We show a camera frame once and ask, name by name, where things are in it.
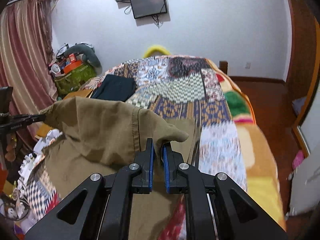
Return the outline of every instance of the khaki fabric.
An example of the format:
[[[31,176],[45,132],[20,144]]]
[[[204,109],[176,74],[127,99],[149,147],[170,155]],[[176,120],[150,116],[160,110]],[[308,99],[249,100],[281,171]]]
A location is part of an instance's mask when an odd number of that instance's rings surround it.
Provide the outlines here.
[[[182,143],[171,142],[171,147],[173,151],[182,154],[185,162],[188,159],[191,161],[197,138],[195,119],[170,118],[166,122],[189,134],[189,138]],[[167,194],[163,169],[159,171],[156,165],[154,169],[152,192],[148,195],[133,195],[129,240],[156,240],[168,224],[179,200],[179,194]]]
[[[68,98],[75,97],[75,96],[86,98],[92,93],[92,91],[93,91],[92,89],[86,89],[86,90],[71,92],[67,94],[63,100],[67,100]],[[43,123],[40,126],[39,130],[37,131],[36,136],[46,137],[50,130],[52,130],[52,127]]]
[[[108,175],[131,163],[152,138],[157,159],[163,143],[188,134],[150,110],[120,101],[73,97],[42,110],[44,123],[64,133],[43,149],[52,183],[62,197],[92,173]]]

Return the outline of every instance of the white wall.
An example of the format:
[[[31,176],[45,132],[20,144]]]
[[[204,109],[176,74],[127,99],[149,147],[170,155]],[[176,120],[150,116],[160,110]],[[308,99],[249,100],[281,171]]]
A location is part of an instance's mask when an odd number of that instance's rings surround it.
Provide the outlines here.
[[[283,73],[283,80],[287,80],[289,65],[291,60],[291,47],[292,47],[292,24],[291,24],[291,13],[290,13],[290,6],[288,0],[283,0],[284,9],[286,14],[286,21],[287,21],[287,56],[285,60],[284,66],[284,73]]]
[[[313,153],[317,144],[320,142],[320,86],[313,99],[311,108],[301,125],[301,132],[307,142],[310,154]]]
[[[59,0],[52,14],[57,43],[87,42],[107,70],[141,58],[154,44],[172,54],[229,62],[229,75],[283,79],[288,53],[284,0],[168,0],[158,29],[151,17],[125,15],[114,0]],[[246,62],[251,68],[245,69]]]

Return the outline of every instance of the pink striped curtain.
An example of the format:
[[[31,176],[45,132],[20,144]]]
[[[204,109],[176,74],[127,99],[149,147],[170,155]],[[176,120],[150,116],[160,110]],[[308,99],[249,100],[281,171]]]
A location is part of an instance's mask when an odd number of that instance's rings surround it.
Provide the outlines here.
[[[50,0],[21,0],[0,14],[0,87],[12,86],[10,114],[37,114],[57,98],[52,60]],[[32,147],[39,124],[18,135]]]

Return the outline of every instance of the patterned fabric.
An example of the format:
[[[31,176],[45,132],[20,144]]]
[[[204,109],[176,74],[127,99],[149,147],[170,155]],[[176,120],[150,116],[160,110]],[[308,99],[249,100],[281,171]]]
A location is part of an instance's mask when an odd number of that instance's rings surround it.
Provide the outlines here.
[[[140,87],[136,92],[126,101],[126,103],[148,109],[150,102],[154,102],[157,95],[148,92],[146,87]]]
[[[139,86],[153,85],[168,78],[167,58],[147,58],[140,62],[139,67]]]
[[[236,127],[247,173],[248,194],[285,230],[278,170],[268,142],[255,124],[236,123]]]
[[[205,58],[172,57],[169,60],[169,75],[172,78],[186,77],[191,73],[199,73],[202,68],[210,68]]]
[[[120,64],[119,66],[116,66],[116,67],[113,67],[113,68],[110,68],[109,70],[107,70],[103,76],[106,76],[106,75],[114,75],[115,72],[117,71],[118,68],[122,68],[124,64]]]
[[[174,103],[167,98],[159,96],[155,103],[150,105],[150,110],[161,116],[162,118],[177,118],[186,119],[187,115],[190,116],[188,108],[190,104],[188,103]]]
[[[79,90],[95,90],[103,82],[104,78],[105,76],[91,78],[85,84],[83,84]]]
[[[209,102],[216,100],[224,100],[224,95],[220,86],[220,82],[213,69],[202,69],[202,77],[206,92],[206,99]]]
[[[128,62],[123,63],[123,66],[117,68],[114,71],[115,76],[126,77],[126,78],[134,78],[135,82],[138,81],[138,68],[139,68],[139,61],[138,60],[131,60]]]
[[[174,103],[194,102],[204,98],[204,87],[199,73],[176,79],[171,82],[161,82],[151,86],[148,91],[161,95]]]
[[[214,102],[195,101],[193,113],[198,126],[208,126],[231,120],[231,114],[225,100]]]
[[[43,218],[61,200],[50,181],[43,162],[32,170],[27,182],[26,197],[30,209],[38,220]]]
[[[245,166],[234,122],[203,127],[199,153],[201,172],[211,175],[224,172],[247,191]]]

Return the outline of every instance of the wooden door frame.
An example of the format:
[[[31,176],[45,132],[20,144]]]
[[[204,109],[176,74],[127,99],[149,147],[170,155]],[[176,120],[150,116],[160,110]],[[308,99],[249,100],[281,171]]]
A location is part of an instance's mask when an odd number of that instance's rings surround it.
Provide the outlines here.
[[[289,80],[290,76],[291,76],[291,71],[292,71],[292,58],[293,58],[293,53],[294,53],[294,48],[295,48],[295,23],[294,23],[294,16],[293,16],[293,7],[292,7],[292,3],[291,0],[288,0],[289,2],[289,8],[290,8],[290,15],[291,15],[291,25],[292,25],[292,45],[291,45],[291,57],[290,57],[290,62],[289,62],[289,69],[288,69],[288,75],[286,78],[286,82]],[[306,157],[308,157],[310,155],[310,149],[308,147],[308,144],[301,132],[301,125],[304,122],[310,108],[312,105],[312,102],[314,100],[314,97],[316,95],[317,89],[318,89],[318,84],[319,84],[319,80],[320,80],[320,71],[319,71],[320,65],[316,65],[314,67],[313,70],[313,74],[312,74],[312,80],[311,80],[311,84],[310,84],[310,88],[308,90],[307,93],[307,98],[306,101],[303,105],[303,107],[301,108],[301,112],[298,115],[296,121],[294,122],[293,126],[292,126],[292,131],[302,149],[303,155]]]

